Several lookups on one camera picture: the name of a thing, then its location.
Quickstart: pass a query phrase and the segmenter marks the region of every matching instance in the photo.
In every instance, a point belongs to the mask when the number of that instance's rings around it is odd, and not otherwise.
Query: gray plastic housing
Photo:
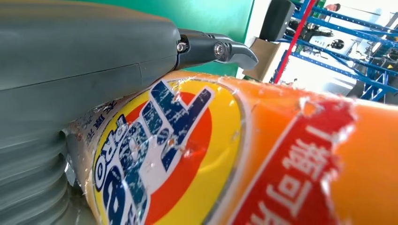
[[[123,8],[0,1],[0,224],[95,224],[71,201],[59,131],[173,70],[179,38]]]
[[[0,2],[0,141],[61,130],[101,103],[173,70],[178,29],[132,10]]]

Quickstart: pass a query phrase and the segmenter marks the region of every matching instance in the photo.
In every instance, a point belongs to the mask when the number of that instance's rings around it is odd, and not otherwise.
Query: person
[[[336,3],[336,4],[329,4],[324,9],[332,12],[337,12],[338,10],[340,10],[340,8],[341,5],[339,3]]]

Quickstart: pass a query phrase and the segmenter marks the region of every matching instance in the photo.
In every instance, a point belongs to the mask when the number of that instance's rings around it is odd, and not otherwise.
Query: cardboard box
[[[256,38],[250,49],[257,55],[259,63],[252,70],[244,70],[243,74],[264,83],[269,82],[283,55],[281,46],[281,43],[275,44]]]

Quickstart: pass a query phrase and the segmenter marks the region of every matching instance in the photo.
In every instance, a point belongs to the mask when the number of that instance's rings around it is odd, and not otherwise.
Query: green wall
[[[86,0],[159,15],[177,27],[220,33],[244,42],[254,0]],[[233,64],[208,63],[190,71],[235,76]]]

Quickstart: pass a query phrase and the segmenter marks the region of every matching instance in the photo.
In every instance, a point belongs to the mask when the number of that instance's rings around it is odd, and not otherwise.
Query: red pole
[[[283,70],[286,67],[287,60],[289,59],[289,55],[291,54],[291,50],[292,50],[293,46],[296,44],[297,39],[300,36],[301,30],[303,30],[304,24],[306,23],[306,20],[307,20],[307,18],[309,16],[309,14],[311,12],[311,9],[314,6],[314,4],[315,4],[315,0],[310,0],[306,10],[304,11],[303,17],[301,18],[301,21],[298,24],[296,33],[294,34],[293,39],[291,40],[290,46],[289,46],[289,48],[287,50],[287,53],[286,53],[285,57],[282,59],[283,61],[282,61],[281,67],[279,68],[278,74],[276,75],[275,83],[278,83],[279,80],[281,79]]]

